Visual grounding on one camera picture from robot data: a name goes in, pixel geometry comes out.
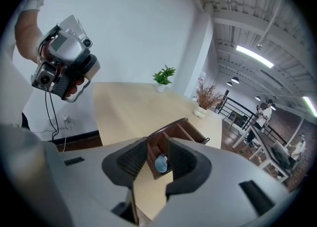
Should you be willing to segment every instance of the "person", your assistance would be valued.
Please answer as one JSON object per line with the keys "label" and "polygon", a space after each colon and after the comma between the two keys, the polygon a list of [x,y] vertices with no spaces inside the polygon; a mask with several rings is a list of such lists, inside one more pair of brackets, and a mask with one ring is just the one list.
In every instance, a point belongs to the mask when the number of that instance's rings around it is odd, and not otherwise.
{"label": "person", "polygon": [[[266,108],[264,110],[259,109],[259,118],[258,120],[254,123],[254,126],[258,129],[261,130],[262,127],[264,126],[266,121],[269,121],[272,115],[272,109],[271,109],[271,105],[273,104],[273,100],[269,99],[267,101],[267,105]],[[253,146],[252,144],[252,140],[254,139],[255,134],[254,132],[251,130],[248,137],[247,137],[247,141],[246,143],[248,145],[250,145],[251,147]]]}
{"label": "person", "polygon": [[[275,106],[274,103],[272,103],[271,109],[274,109],[274,108],[276,108],[276,106]],[[264,123],[264,125],[263,125],[263,127],[262,127],[262,131],[264,130],[264,129],[263,129],[264,127],[267,127],[267,126],[268,126],[268,123],[269,123],[269,121],[271,120],[271,118],[272,118],[272,116],[271,116],[268,120],[265,121],[265,123]]]}
{"label": "person", "polygon": [[[28,120],[22,111],[33,88],[14,67],[13,51],[17,46],[23,58],[35,64],[40,61],[36,52],[36,44],[43,36],[37,24],[38,13],[42,5],[44,5],[44,0],[23,0],[8,22],[0,41],[0,108],[5,110],[0,117],[0,123],[29,129]],[[50,44],[51,42],[44,47],[44,57]],[[83,82],[84,78],[78,78],[67,96],[75,94],[77,86]]]}
{"label": "person", "polygon": [[288,148],[295,148],[295,150],[292,152],[291,156],[289,157],[289,161],[291,162],[291,165],[294,165],[295,162],[298,161],[299,157],[302,155],[302,153],[305,150],[306,141],[305,141],[305,134],[301,134],[302,140],[299,141],[295,146],[290,145]]}

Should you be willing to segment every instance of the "brick wall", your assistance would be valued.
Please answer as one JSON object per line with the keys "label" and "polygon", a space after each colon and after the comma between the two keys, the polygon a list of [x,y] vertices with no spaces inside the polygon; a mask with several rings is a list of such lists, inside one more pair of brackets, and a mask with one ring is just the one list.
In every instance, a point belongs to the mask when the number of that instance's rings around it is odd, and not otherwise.
{"label": "brick wall", "polygon": [[[276,108],[272,112],[269,125],[287,142],[295,132],[301,118],[293,113]],[[290,191],[294,190],[302,182],[305,174],[313,164],[317,151],[317,125],[304,120],[300,130],[292,141],[296,145],[301,140],[301,133],[306,135],[306,149],[300,158],[292,176],[285,181],[285,185]]]}

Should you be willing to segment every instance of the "hand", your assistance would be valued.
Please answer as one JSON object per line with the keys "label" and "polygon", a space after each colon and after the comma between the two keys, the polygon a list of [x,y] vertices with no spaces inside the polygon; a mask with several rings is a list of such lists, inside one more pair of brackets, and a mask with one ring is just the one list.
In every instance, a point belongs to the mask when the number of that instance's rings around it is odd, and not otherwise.
{"label": "hand", "polygon": [[[42,57],[45,58],[47,61],[50,61],[50,58],[49,58],[49,47],[50,45],[52,44],[52,42],[54,41],[54,39],[48,41],[45,46],[43,47],[43,50],[42,50]],[[40,57],[37,57],[37,63],[39,64],[41,61],[41,58]],[[57,68],[57,75],[59,75],[63,70],[65,69],[64,66],[60,66]],[[66,97],[70,97],[72,94],[75,94],[77,92],[77,86],[83,84],[85,81],[85,78],[83,76],[80,76],[78,77],[74,84],[71,86],[70,90],[68,91]]]}

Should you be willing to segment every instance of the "wall outlet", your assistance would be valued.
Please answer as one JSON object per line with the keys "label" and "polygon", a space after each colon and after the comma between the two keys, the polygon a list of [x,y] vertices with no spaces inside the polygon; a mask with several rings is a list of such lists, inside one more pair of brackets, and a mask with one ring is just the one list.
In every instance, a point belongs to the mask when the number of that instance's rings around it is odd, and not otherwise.
{"label": "wall outlet", "polygon": [[66,123],[71,123],[71,120],[70,120],[70,116],[69,116],[69,115],[64,115],[63,120],[64,120],[64,122],[66,122]]}

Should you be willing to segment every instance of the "camera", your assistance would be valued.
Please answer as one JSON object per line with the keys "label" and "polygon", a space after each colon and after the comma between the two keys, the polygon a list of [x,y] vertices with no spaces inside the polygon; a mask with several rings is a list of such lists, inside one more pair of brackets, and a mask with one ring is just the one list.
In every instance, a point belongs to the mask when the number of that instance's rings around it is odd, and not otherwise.
{"label": "camera", "polygon": [[[45,44],[51,43],[47,57],[42,57]],[[75,102],[100,69],[100,64],[89,48],[93,45],[79,20],[71,15],[51,29],[37,44],[41,58],[34,75],[33,87],[56,94],[62,100]],[[88,80],[74,99],[67,93],[78,77]]]}

